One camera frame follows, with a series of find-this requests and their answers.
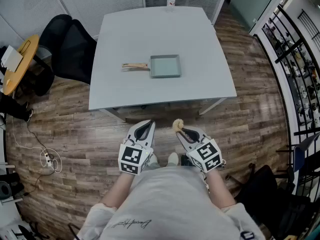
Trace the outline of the person's left forearm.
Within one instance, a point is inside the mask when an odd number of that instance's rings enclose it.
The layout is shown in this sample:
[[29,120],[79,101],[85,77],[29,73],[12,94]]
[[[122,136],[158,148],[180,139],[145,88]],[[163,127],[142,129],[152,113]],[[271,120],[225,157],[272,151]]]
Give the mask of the person's left forearm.
[[122,172],[100,203],[118,209],[128,197],[134,178],[134,174]]

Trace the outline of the grey square pan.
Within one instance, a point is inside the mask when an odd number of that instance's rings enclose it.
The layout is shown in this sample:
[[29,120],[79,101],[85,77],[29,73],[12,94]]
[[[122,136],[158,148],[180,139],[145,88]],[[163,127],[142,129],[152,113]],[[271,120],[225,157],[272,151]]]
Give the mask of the grey square pan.
[[178,78],[182,75],[178,54],[152,55],[148,62],[123,63],[122,68],[149,70],[150,77],[157,79]]

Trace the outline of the person's left shoe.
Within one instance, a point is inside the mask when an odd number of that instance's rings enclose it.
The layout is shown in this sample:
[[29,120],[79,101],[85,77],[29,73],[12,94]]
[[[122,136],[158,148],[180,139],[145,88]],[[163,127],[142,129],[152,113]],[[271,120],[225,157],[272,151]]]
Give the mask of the person's left shoe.
[[150,157],[150,160],[149,160],[149,163],[146,167],[147,170],[156,170],[156,169],[159,169],[161,166],[159,165],[158,163],[158,159],[157,159],[157,156],[155,154],[153,154],[151,157]]

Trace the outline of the person's grey t-shirt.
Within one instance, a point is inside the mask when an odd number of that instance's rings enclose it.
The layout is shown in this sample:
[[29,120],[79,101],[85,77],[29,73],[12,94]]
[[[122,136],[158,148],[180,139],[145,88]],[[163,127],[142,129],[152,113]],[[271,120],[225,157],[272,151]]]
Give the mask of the person's grey t-shirt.
[[241,203],[218,208],[206,179],[166,166],[135,176],[119,208],[95,204],[79,240],[265,240]]

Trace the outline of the yellow sponge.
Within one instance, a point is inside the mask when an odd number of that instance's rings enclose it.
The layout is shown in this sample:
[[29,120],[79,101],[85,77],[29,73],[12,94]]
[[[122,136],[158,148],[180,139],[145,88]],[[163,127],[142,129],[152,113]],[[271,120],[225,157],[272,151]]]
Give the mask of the yellow sponge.
[[190,137],[183,131],[184,121],[180,118],[174,120],[172,123],[172,129],[175,133],[180,133],[183,137],[185,137],[188,141],[190,141]]

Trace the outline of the black waist battery pack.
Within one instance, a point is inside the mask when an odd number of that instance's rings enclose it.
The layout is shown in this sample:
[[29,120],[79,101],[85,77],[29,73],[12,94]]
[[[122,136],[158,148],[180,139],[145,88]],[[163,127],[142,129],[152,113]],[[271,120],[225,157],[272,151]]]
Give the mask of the black waist battery pack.
[[181,166],[186,166],[186,167],[193,167],[193,163],[190,161],[190,159],[185,155],[183,154],[181,157],[180,157],[180,163],[181,163]]

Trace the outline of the white box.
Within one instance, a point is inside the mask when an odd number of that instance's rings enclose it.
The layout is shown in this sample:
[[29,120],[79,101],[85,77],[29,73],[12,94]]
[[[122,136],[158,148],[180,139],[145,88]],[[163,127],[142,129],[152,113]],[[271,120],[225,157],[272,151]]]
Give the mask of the white box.
[[22,59],[23,56],[9,45],[1,57],[1,66],[14,73]]

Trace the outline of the blue folding chair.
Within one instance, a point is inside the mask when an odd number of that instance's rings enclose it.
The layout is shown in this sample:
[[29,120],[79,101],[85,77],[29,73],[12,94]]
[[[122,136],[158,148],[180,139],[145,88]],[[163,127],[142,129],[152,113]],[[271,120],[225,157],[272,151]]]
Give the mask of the blue folding chair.
[[299,171],[305,164],[305,152],[320,136],[320,132],[307,137],[302,142],[294,146],[293,149],[293,172]]

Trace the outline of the black round speaker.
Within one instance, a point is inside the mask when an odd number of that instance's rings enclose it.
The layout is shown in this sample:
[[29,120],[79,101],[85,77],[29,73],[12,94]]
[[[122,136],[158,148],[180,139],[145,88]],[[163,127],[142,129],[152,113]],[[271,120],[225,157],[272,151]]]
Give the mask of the black round speaker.
[[12,196],[10,185],[5,181],[0,181],[0,201],[7,200]]

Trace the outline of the person's right forearm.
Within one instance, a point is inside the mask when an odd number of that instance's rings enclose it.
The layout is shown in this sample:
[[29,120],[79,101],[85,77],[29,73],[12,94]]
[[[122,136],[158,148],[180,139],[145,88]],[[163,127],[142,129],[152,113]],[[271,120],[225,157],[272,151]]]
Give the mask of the person's right forearm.
[[223,209],[236,204],[235,199],[226,187],[218,170],[212,169],[206,173],[205,182],[208,185],[211,202],[216,207]]

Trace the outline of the yellow round side table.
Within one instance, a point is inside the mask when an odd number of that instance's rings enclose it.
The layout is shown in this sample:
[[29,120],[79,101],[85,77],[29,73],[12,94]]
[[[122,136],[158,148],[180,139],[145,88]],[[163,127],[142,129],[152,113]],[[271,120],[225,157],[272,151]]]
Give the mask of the yellow round side table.
[[17,49],[22,55],[22,60],[15,72],[7,70],[4,75],[2,91],[5,95],[10,95],[19,85],[36,54],[39,39],[39,36],[34,34],[28,37]]

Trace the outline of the person's shoe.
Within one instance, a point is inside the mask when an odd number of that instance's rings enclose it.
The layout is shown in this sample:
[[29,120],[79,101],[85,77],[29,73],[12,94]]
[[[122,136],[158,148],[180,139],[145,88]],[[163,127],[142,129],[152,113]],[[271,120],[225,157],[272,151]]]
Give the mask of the person's shoe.
[[167,160],[167,167],[174,167],[179,164],[179,156],[176,152],[172,152]]
[[151,157],[150,157],[150,160],[149,160],[149,163],[146,167],[147,170],[156,170],[156,169],[159,169],[161,166],[159,165],[158,163],[158,159],[157,159],[157,156],[155,154],[153,154]]
[[28,101],[24,104],[24,106],[25,106],[25,119],[24,119],[24,121],[27,123],[30,121],[31,117],[34,114],[34,110],[32,108],[29,108],[29,105],[30,105],[30,103]]

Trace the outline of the person's right shoe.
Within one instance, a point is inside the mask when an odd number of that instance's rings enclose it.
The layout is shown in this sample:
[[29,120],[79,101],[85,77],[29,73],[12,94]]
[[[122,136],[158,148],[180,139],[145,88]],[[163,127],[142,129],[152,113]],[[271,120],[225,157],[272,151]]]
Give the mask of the person's right shoe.
[[176,152],[172,152],[167,160],[167,167],[174,167],[179,164],[179,156]]

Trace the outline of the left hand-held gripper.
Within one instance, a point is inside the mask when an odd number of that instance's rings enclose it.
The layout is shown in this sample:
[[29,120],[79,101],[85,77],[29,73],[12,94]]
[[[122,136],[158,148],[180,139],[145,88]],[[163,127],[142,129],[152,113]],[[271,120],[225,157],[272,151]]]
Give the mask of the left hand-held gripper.
[[153,155],[156,123],[143,120],[131,126],[120,145],[118,167],[123,173],[140,175]]

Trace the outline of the black office chair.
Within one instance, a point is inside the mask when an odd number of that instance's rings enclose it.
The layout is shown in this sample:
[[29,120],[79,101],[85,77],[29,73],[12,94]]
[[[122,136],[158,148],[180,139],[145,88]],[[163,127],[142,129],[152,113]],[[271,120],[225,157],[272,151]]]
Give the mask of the black office chair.
[[53,17],[39,38],[39,47],[51,53],[51,70],[60,78],[91,83],[97,42],[79,20]]

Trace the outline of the black metal display rack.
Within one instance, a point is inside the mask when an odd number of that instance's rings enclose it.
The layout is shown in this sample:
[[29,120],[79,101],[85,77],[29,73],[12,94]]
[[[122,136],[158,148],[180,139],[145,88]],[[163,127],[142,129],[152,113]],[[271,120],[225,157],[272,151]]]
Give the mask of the black metal display rack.
[[[279,4],[254,35],[272,66],[284,105],[287,147],[293,170],[293,151],[306,138],[320,132],[320,63],[295,21]],[[304,165],[293,170],[293,193],[320,200],[320,136],[305,152]]]

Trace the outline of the black swivel chair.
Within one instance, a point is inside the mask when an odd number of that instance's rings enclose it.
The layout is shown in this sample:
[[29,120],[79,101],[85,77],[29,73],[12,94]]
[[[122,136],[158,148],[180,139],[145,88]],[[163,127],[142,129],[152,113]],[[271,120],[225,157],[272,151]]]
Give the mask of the black swivel chair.
[[231,175],[225,177],[241,186],[235,200],[244,205],[251,217],[264,224],[276,240],[299,237],[320,210],[320,201],[312,202],[308,196],[294,195],[289,188],[279,187],[276,179],[289,174],[274,174],[268,165],[255,170],[256,165],[251,163],[249,168],[246,183]]

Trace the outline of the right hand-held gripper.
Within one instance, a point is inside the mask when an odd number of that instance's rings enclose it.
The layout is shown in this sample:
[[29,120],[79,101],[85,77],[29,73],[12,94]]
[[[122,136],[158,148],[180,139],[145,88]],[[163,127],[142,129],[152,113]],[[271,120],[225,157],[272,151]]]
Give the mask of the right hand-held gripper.
[[[216,141],[207,135],[201,128],[185,126],[183,131],[178,131],[176,136],[184,149],[189,151],[186,156],[190,162],[203,173],[208,173],[217,167],[223,167],[226,161]],[[193,150],[194,142],[200,142]]]

